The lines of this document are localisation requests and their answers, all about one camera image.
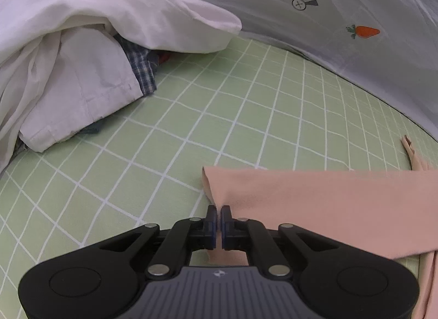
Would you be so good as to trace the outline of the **green grid mat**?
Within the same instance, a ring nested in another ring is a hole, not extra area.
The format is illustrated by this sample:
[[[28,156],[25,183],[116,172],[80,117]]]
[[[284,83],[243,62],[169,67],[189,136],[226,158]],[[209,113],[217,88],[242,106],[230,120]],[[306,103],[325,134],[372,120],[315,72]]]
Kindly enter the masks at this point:
[[[437,142],[403,114],[288,51],[236,38],[175,54],[157,91],[1,176],[1,317],[24,318],[17,288],[33,265],[144,223],[202,217],[205,165],[407,170],[409,136],[431,165]]]

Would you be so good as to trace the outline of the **plaid checkered garment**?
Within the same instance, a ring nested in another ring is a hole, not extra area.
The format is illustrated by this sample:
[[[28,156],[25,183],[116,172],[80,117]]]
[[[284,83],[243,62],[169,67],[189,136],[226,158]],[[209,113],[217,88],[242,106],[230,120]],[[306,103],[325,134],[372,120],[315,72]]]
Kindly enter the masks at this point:
[[[153,94],[157,90],[154,74],[159,67],[158,52],[128,41],[120,34],[114,38],[125,53],[143,96]]]

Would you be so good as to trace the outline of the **beige long-sleeve shirt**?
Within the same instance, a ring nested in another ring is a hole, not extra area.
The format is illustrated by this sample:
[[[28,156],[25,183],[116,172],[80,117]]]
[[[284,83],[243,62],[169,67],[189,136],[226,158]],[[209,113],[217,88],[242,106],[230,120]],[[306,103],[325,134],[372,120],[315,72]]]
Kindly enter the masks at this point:
[[[274,229],[292,223],[390,259],[419,255],[414,318],[437,317],[437,170],[402,144],[410,170],[297,171],[205,167],[218,208]]]

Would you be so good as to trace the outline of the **grey carrot-print backdrop cloth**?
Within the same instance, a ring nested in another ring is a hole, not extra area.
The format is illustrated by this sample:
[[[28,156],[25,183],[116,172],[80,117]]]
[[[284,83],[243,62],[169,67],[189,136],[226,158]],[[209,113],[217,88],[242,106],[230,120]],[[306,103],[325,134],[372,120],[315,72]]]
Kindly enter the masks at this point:
[[[437,135],[437,0],[205,0]]]

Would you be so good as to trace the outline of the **white crumpled garment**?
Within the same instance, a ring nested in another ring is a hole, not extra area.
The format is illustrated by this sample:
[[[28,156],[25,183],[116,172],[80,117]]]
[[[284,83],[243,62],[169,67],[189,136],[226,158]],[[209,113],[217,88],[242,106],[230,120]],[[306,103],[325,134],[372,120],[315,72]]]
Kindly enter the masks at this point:
[[[202,0],[1,0],[1,166],[18,140],[42,152],[143,95],[117,35],[213,53],[241,28]]]

